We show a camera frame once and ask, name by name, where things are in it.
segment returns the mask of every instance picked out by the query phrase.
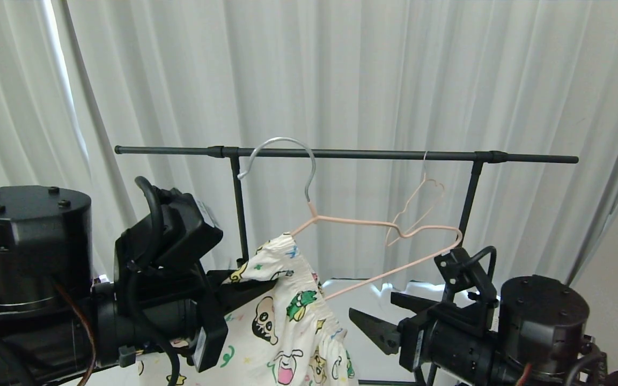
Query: clothes rack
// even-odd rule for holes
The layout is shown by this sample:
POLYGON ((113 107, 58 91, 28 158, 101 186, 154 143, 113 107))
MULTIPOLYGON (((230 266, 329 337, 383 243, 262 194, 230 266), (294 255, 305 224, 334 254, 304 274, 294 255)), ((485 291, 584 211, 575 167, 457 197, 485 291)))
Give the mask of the clothes rack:
MULTIPOLYGON (((238 213, 238 229, 240 232, 240 245, 242 246, 242 258, 238 259, 238 264, 242 264, 249 259, 249 247, 247 243, 247 225, 245 223, 245 205, 242 200, 242 181, 237 176, 240 173, 240 157, 249 157, 254 151, 253 147, 237 146, 209 146, 209 147, 159 147, 159 146, 116 146, 116 154, 177 154, 177 155, 206 155, 213 158, 230 159, 231 171, 233 175, 233 190, 235 191, 235 203, 238 213)), ((470 161, 471 176, 464 206, 461 210, 459 219, 459 229, 466 235, 466 227, 469 223, 471 208, 476 196, 483 164, 502 164, 505 162, 530 162, 543 164, 577 164, 578 157, 564 155, 543 155, 543 154, 512 154, 501 151, 474 151, 474 152, 436 152, 436 151, 359 151, 346 149, 312 149, 316 158, 328 159, 402 159, 402 160, 424 160, 426 161, 470 161)), ((307 158, 304 149, 263 149, 257 157, 276 157, 276 158, 307 158)), ((442 296, 443 301, 453 301, 454 293, 449 291, 446 284, 442 296)), ((397 384, 428 384, 433 385, 436 379, 437 366, 431 364, 429 375, 424 382, 421 369, 414 373, 415 383, 397 384)), ((388 381, 360 381, 361 384, 392 384, 388 381)))

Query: small hanger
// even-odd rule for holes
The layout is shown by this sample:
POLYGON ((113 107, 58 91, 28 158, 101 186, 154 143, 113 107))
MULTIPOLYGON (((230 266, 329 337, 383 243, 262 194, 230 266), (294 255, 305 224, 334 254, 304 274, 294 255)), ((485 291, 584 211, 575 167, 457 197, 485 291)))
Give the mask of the small hanger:
POLYGON ((457 239, 454 240, 454 242, 450 246, 445 247, 445 248, 439 250, 438 252, 435 252, 434 254, 428 255, 426 257, 422 257, 422 258, 418 259, 417 261, 410 262, 409 264, 405 264, 405 265, 400 266, 398 268, 392 269, 391 271, 387 271, 386 273, 381 273, 378 276, 375 276, 375 277, 373 277, 371 279, 367 279, 367 280, 361 281, 361 283, 357 283, 357 284, 354 284, 352 286, 349 286, 348 288, 344 288, 343 290, 340 290, 340 291, 338 291, 336 293, 333 293, 333 294, 331 294, 329 296, 326 296, 326 300, 329 300, 331 298, 335 298, 336 296, 342 295, 343 293, 346 293, 346 292, 351 291, 353 289, 359 288, 361 286, 365 286, 366 284, 373 283, 374 281, 376 281, 378 279, 383 279, 386 276, 390 276, 390 274, 394 274, 394 273, 400 272, 400 271, 402 271, 404 269, 407 269, 407 268, 409 268, 411 266, 415 266, 415 265, 419 264, 420 262, 427 261, 427 259, 432 259, 433 257, 436 257, 438 255, 444 254, 447 251, 449 251, 451 249, 454 249, 455 247, 457 247, 457 245, 459 245, 461 243, 461 239, 463 239, 463 237, 464 237, 464 235, 462 234, 461 230, 459 230, 459 228, 449 227, 447 225, 422 225, 421 227, 416 228, 412 232, 405 232, 405 233, 403 233, 402 230, 400 229, 400 227, 398 227, 397 224, 393 224, 392 222, 354 220, 353 218, 328 217, 328 216, 319 215, 319 213, 316 211, 316 207, 314 207, 314 204, 312 203, 311 199, 309 198, 309 186, 311 185, 311 182, 314 179, 314 175, 316 174, 316 158, 314 158, 314 152, 311 150, 311 148, 309 146, 307 146, 306 144, 304 144, 304 142, 299 141, 298 139, 294 139, 294 138, 290 138, 290 137, 273 137, 272 139, 269 139, 269 140, 265 141, 260 146, 255 147, 254 151, 252 151, 252 154, 249 156, 249 164, 247 166, 247 169, 245 171, 243 171, 242 173, 238 174, 238 179, 243 179, 243 178, 245 178, 245 176, 247 176, 247 174, 251 170, 251 166, 252 166, 252 163, 253 163, 255 157, 257 157, 257 154, 259 154, 261 149, 263 149, 264 147, 268 146, 269 144, 272 144, 273 142, 279 142, 279 141, 294 142, 295 144, 298 144, 299 146, 304 147, 304 149, 307 151, 307 153, 309 153, 309 158, 311 158, 311 161, 312 161, 311 173, 309 174, 309 179, 307 179, 307 183, 304 186, 304 196, 306 197, 307 205, 309 206, 309 211, 311 212, 312 217, 309 219, 309 221, 307 221, 304 224, 300 225, 299 228, 295 229, 293 232, 290 232, 290 235, 292 235, 292 237, 295 237, 295 235, 299 234, 299 232, 302 232, 302 230, 306 229, 306 227, 308 227, 309 225, 312 225, 312 224, 314 224, 316 222, 319 222, 319 221, 338 222, 338 223, 342 223, 342 224, 353 224, 353 225, 371 225, 371 226, 377 226, 377 227, 388 227, 388 228, 394 229, 402 239, 408 239, 409 237, 412 237, 413 235, 419 233, 420 231, 422 231, 424 229, 444 229, 444 230, 449 230, 449 231, 456 232, 456 234, 457 234, 457 239))
MULTIPOLYGON (((397 213, 397 215, 395 215, 395 218, 393 218, 392 223, 395 223, 398 219, 398 217, 400 217, 400 215, 404 214, 407 211, 407 207, 409 207, 409 203, 411 202, 412 199, 414 199, 414 196, 417 195, 417 193, 419 193, 419 190, 421 190, 421 187, 427 183, 428 181, 432 181, 433 186, 438 187, 440 186, 440 188, 442 188, 442 191, 440 192, 440 196, 438 196, 436 202, 433 203, 433 205, 431 205, 431 207, 426 211, 426 213, 424 213, 424 215, 421 216, 421 218, 419 218, 418 220, 416 220, 416 222, 414 224, 412 224, 409 229, 407 229, 405 232, 409 232, 412 228, 414 228, 416 225, 418 225, 419 222, 422 222, 424 220, 424 218, 426 218, 427 215, 429 215, 429 213, 431 213, 431 210, 433 210, 434 207, 436 207, 436 205, 438 205, 438 203, 440 201, 442 201, 442 199, 445 196, 445 186, 443 183, 439 183, 438 181, 434 180, 434 179, 430 179, 427 177, 428 172, 426 171, 426 156, 427 154, 429 154, 428 151, 426 151, 424 153, 424 179, 421 181, 421 183, 419 184, 419 186, 417 186, 417 188, 414 190, 414 193, 411 194, 411 196, 409 196, 409 199, 407 200, 407 202, 404 205, 404 209, 402 209, 401 212, 397 213)), ((397 237, 397 239, 392 240, 391 242, 388 242, 388 237, 390 236, 390 232, 392 231, 392 228, 388 228, 388 232, 387 234, 385 234, 385 246, 386 247, 390 247, 392 246, 392 244, 395 244, 399 239, 402 239, 402 237, 397 237)))

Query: brown wire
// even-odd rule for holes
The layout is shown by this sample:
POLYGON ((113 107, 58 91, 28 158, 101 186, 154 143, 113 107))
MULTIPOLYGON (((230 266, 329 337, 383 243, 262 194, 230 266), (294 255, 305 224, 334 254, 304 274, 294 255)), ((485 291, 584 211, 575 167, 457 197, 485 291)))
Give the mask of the brown wire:
POLYGON ((528 376, 531 373, 531 367, 533 365, 530 363, 526 363, 526 367, 524 367, 524 372, 521 375, 521 378, 514 384, 514 386, 523 386, 526 381, 528 381, 528 376))
POLYGON ((61 297, 63 298, 63 300, 66 301, 66 303, 68 303, 68 305, 71 306, 71 308, 73 308, 73 312, 76 314, 76 317, 78 317, 78 319, 80 320, 81 324, 83 325, 85 329, 85 332, 87 333, 87 337, 90 340, 90 345, 92 347, 92 358, 90 360, 90 365, 88 366, 87 371, 85 372, 85 374, 83 374, 83 378, 81 378, 80 381, 78 382, 78 386, 84 386, 90 379, 90 376, 92 375, 92 372, 94 371, 94 367, 97 364, 97 342, 95 339, 95 335, 94 335, 94 332, 92 331, 92 326, 90 325, 89 320, 87 320, 87 317, 83 314, 83 310, 79 308, 79 306, 75 303, 73 298, 71 298, 71 296, 68 294, 66 289, 63 288, 63 286, 59 284, 58 281, 56 280, 52 280, 52 281, 54 283, 54 288, 56 288, 59 294, 61 294, 61 297))

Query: printed fabric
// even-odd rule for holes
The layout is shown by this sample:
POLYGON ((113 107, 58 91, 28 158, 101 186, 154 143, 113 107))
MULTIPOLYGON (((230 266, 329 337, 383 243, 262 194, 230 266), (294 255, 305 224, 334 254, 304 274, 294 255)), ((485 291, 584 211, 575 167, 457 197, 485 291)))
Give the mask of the printed fabric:
MULTIPOLYGON (((357 385, 340 327, 323 298, 319 277, 290 234, 260 246, 227 283, 278 279, 275 287, 226 315, 228 336, 216 367, 198 373, 181 358, 178 386, 357 385)), ((163 354, 138 364, 140 384, 170 378, 163 354)))

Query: curtain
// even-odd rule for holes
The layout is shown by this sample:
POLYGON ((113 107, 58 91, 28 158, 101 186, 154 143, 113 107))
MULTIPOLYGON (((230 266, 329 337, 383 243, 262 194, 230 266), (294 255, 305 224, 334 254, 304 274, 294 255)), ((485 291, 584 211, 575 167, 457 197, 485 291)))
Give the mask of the curtain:
MULTIPOLYGON (((94 196, 55 31, 43 2, 0 2, 0 186, 56 185, 94 196)), ((103 236, 95 233, 101 246, 103 236)), ((95 260, 96 272, 107 270, 104 262, 95 260)))
MULTIPOLYGON (((102 198, 114 211, 103 218, 111 237, 146 215, 133 183, 144 175, 212 208, 225 236, 208 264, 233 266, 240 256, 225 160, 114 156, 115 145, 253 147, 289 136, 320 149, 579 156, 576 166, 484 167, 465 245, 498 248, 496 284, 532 273, 566 279, 610 195, 618 2, 55 2, 54 10, 76 108, 86 111, 81 131, 98 150, 92 178, 111 187, 102 198)), ((308 217, 308 162, 255 162, 242 183, 252 248, 308 217)), ((348 218, 392 219, 426 169, 446 193, 425 223, 456 225, 470 175, 470 164, 451 161, 317 163, 312 200, 348 218)), ((438 194, 425 188, 402 224, 438 194)), ((431 231, 386 248, 384 229, 328 223, 298 236, 324 278, 374 276, 452 239, 431 231)), ((98 256, 113 259, 106 246, 98 256)), ((429 263, 391 282, 410 279, 440 281, 429 263)))

